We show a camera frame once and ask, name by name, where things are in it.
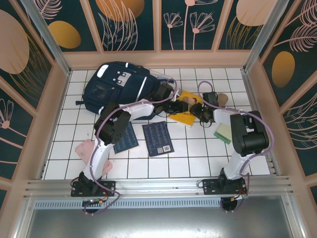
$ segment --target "mounting plate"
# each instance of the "mounting plate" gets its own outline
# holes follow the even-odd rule
[[[106,188],[115,190],[115,181],[98,181],[98,182],[101,183]],[[109,192],[106,190],[106,193],[108,197],[114,196],[114,192]],[[88,191],[82,186],[81,182],[76,181],[76,182],[73,182],[70,196],[71,197],[103,197],[104,191],[99,189],[95,194],[92,194],[91,191]]]
[[[224,189],[220,189],[219,179],[203,180],[204,195],[239,194],[239,188],[247,193],[246,182],[243,178],[228,180]]]

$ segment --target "book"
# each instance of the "book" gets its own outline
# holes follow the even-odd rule
[[[230,144],[232,141],[231,127],[226,124],[220,124],[213,135],[227,144]]]
[[[139,146],[137,137],[135,135],[132,123],[129,122],[123,137],[114,145],[114,153],[120,153],[126,150],[130,150],[134,147]]]
[[[190,114],[189,109],[192,105],[196,103],[203,104],[203,100],[198,95],[194,93],[189,93],[187,91],[182,91],[182,94],[177,98],[177,100],[188,103],[188,111],[184,113],[178,113],[176,115],[170,115],[168,119],[179,122],[185,126],[192,127],[196,117]]]
[[[143,125],[142,127],[150,157],[174,152],[165,121]]]

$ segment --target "dark blue book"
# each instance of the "dark blue book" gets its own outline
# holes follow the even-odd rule
[[[150,157],[174,152],[165,121],[143,125],[143,132]]]
[[[117,154],[137,146],[139,146],[137,137],[135,135],[132,123],[129,123],[127,129],[124,132],[124,136],[114,145],[114,153]]]

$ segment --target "pink cloth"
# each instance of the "pink cloth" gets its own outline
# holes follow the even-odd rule
[[[85,164],[88,164],[93,153],[94,146],[94,142],[92,142],[91,140],[85,140],[83,143],[76,147],[75,152],[84,161]],[[103,168],[103,176],[105,176],[111,169],[112,163],[107,160]]]

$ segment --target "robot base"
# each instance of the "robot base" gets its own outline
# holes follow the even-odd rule
[[[98,181],[106,188],[111,190],[115,190],[115,181]],[[114,192],[109,192],[106,190],[108,197],[113,197]],[[91,190],[87,190],[80,181],[73,182],[72,190],[71,190],[71,197],[104,197],[104,191],[98,189],[95,193]]]
[[[247,193],[246,182],[243,178],[229,180],[226,178],[223,169],[218,179],[204,179],[204,195],[239,194],[239,189]]]

